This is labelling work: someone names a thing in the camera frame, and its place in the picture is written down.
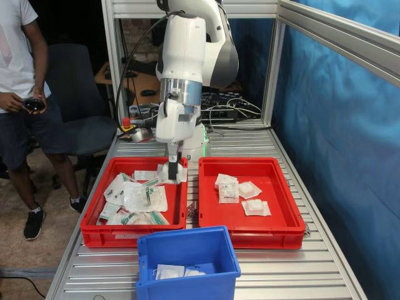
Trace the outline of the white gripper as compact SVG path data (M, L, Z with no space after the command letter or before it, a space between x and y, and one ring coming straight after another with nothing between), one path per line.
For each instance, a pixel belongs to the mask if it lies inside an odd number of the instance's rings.
M156 140L168 145L168 179L175 181L178 171L178 145L194 136L199 106L187 106L177 101L166 101L157 114Z

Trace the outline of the man's left hand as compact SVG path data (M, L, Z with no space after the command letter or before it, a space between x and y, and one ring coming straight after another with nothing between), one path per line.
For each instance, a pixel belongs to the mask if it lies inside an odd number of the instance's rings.
M33 89L33 97L34 99L38 99L41 101L41 109L44 111L46 109L46 97L44 93L44 88L40 86L35 86Z

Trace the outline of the man's right hand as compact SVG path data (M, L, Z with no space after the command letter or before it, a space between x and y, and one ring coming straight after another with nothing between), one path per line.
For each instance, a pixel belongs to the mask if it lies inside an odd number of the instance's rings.
M14 93L7 93L5 95L4 110L8 112L19 112L22 110L26 111L26 107L23 104L23 100Z

